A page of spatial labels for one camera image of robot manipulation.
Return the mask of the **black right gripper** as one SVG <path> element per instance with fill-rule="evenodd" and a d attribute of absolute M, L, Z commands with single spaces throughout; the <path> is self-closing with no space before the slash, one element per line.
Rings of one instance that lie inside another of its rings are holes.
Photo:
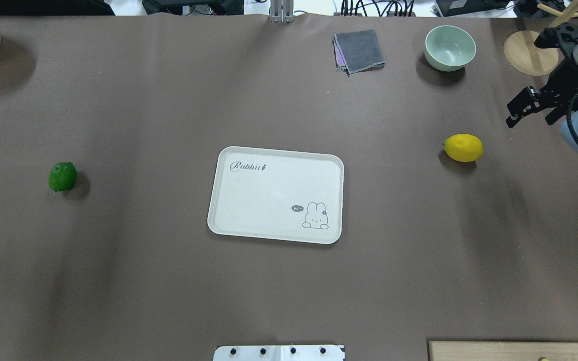
<path fill-rule="evenodd" d="M 547 83 L 541 89 L 527 86 L 509 101 L 509 116 L 505 123 L 508 128 L 513 128 L 530 114 L 552 109 L 544 119 L 548 125 L 553 125 L 564 117 L 567 103 L 577 92 L 578 63 L 574 55 L 570 54 L 550 73 Z"/>

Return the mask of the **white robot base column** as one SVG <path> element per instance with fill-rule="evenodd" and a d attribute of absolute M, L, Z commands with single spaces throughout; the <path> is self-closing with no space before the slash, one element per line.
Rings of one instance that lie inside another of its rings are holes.
<path fill-rule="evenodd" d="M 213 360 L 345 360 L 343 345 L 223 345 L 216 348 Z"/>

